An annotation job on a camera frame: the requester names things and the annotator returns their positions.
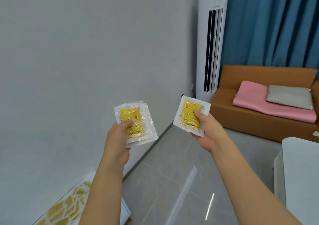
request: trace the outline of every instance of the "brown leather sofa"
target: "brown leather sofa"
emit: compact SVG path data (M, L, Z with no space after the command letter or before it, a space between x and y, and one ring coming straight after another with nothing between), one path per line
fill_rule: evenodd
M278 142L297 137L319 143L319 137L313 135L314 131L319 131L319 81L314 82L316 74L317 70L310 68L224 65L210 113L223 127L243 133ZM244 80L265 86L310 88L317 121L305 123L233 106L235 95Z

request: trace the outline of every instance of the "white tabletop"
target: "white tabletop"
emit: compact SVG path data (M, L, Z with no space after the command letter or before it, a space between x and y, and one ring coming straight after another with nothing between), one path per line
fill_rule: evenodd
M282 141L286 206L303 224L319 224L319 143Z

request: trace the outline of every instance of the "white wall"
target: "white wall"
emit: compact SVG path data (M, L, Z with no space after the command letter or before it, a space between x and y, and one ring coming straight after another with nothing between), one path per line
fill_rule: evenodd
M197 0L0 0L0 224L32 224L96 170L114 106L160 135L191 95ZM151 144L132 148L126 173Z

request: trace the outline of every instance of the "pink mat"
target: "pink mat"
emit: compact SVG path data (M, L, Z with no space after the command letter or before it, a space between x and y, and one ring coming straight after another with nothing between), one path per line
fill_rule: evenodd
M314 110L290 107L266 101L268 87L249 81L243 81L233 101L233 105L252 109L261 113L282 118L314 123L317 119Z

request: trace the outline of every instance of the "blue curtain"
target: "blue curtain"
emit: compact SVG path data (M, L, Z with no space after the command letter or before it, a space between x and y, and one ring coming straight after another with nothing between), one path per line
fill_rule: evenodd
M228 0L222 64L319 69L319 0Z

